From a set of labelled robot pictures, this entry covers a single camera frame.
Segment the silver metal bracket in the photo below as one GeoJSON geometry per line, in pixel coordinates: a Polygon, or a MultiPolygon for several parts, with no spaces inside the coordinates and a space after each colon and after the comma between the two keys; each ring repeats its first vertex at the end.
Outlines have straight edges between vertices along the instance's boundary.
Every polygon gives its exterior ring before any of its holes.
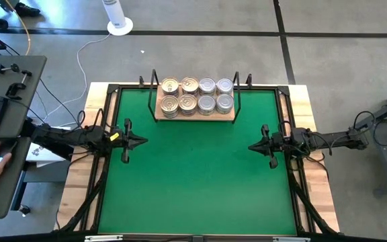
{"type": "Polygon", "coordinates": [[[273,237],[272,242],[310,242],[306,237],[273,237]]]}
{"type": "Polygon", "coordinates": [[[122,241],[122,235],[88,235],[85,236],[84,242],[112,242],[122,241]]]}

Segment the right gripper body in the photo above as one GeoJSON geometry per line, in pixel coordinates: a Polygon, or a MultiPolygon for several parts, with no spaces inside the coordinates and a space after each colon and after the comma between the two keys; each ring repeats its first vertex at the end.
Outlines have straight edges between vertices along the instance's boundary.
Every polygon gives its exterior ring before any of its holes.
{"type": "Polygon", "coordinates": [[[265,154],[269,156],[269,166],[271,169],[275,169],[278,166],[277,158],[274,153],[282,149],[283,134],[278,131],[274,132],[271,136],[269,135],[269,127],[264,124],[261,127],[261,133],[265,139],[265,154]]]}

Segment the grey desk foot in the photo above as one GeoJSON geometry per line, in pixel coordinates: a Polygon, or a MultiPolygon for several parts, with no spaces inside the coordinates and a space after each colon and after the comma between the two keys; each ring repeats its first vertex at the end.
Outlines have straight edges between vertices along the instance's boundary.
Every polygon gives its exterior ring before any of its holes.
{"type": "Polygon", "coordinates": [[[36,167],[36,164],[29,163],[24,176],[26,183],[65,183],[67,179],[69,162],[60,161],[36,167]]]}

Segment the grey desk panel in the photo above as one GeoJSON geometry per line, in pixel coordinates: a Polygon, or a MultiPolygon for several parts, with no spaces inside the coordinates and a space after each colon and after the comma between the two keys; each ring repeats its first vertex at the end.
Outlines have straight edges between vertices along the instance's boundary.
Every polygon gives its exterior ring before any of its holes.
{"type": "Polygon", "coordinates": [[[12,64],[19,67],[20,72],[6,71],[0,73],[0,97],[5,96],[9,86],[13,83],[24,82],[26,88],[19,90],[20,100],[8,101],[0,122],[0,138],[13,138],[20,134],[26,119],[28,108],[41,78],[47,58],[45,56],[3,56],[0,55],[0,64],[8,68],[12,64]],[[24,78],[21,71],[31,72],[31,76],[24,78]]]}

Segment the white tower fan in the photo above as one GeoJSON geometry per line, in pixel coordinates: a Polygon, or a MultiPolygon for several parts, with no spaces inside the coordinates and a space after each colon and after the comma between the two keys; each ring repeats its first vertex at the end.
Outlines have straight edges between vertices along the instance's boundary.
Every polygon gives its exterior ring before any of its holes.
{"type": "Polygon", "coordinates": [[[130,33],[134,25],[132,20],[125,16],[120,0],[102,0],[102,3],[109,18],[108,32],[114,36],[130,33]]]}

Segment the black frame wooden shelf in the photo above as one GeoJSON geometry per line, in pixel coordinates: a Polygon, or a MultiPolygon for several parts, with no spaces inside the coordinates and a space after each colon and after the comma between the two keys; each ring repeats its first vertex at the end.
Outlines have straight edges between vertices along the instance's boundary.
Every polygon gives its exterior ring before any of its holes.
{"type": "Polygon", "coordinates": [[[158,122],[159,120],[183,120],[205,122],[231,122],[232,124],[234,124],[238,118],[242,107],[241,84],[239,81],[238,71],[235,72],[232,82],[236,87],[236,101],[238,102],[238,104],[233,107],[229,113],[221,114],[215,111],[213,114],[205,116],[196,111],[195,114],[191,116],[185,116],[179,110],[174,118],[168,118],[164,115],[161,109],[161,102],[165,96],[161,87],[162,81],[159,80],[156,70],[153,69],[151,73],[150,83],[148,84],[149,94],[147,107],[155,122],[158,122]]]}

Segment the white paper box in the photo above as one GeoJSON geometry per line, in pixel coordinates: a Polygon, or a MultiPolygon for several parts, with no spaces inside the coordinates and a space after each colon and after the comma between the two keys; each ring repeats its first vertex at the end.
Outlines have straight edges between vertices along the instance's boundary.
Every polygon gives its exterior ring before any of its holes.
{"type": "Polygon", "coordinates": [[[38,167],[69,160],[74,148],[59,140],[57,130],[52,127],[33,127],[25,132],[23,136],[30,138],[31,144],[28,149],[26,161],[35,163],[38,167]]]}

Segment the green table mat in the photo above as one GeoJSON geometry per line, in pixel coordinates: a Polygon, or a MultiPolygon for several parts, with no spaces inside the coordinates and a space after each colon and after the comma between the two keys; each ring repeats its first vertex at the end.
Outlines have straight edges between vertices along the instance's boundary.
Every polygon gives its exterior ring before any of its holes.
{"type": "Polygon", "coordinates": [[[279,124],[271,91],[244,91],[235,122],[154,121],[149,93],[124,90],[118,122],[146,138],[123,163],[114,150],[100,233],[293,235],[284,156],[278,165],[250,150],[279,124]]]}

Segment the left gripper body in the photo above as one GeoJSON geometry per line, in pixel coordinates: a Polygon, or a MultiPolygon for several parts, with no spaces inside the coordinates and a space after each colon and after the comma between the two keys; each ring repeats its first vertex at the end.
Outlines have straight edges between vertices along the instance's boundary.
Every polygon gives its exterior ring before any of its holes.
{"type": "Polygon", "coordinates": [[[124,132],[122,135],[122,144],[123,152],[121,156],[121,161],[123,163],[129,163],[129,142],[130,142],[130,132],[132,129],[132,122],[129,118],[124,120],[124,132]]]}

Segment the black computer mouse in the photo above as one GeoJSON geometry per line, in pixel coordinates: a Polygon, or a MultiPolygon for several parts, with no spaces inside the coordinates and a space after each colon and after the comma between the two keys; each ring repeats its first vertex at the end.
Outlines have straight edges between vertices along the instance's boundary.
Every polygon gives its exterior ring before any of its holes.
{"type": "Polygon", "coordinates": [[[0,162],[3,160],[3,157],[6,154],[12,153],[16,145],[17,140],[15,138],[3,140],[0,142],[0,162]]]}

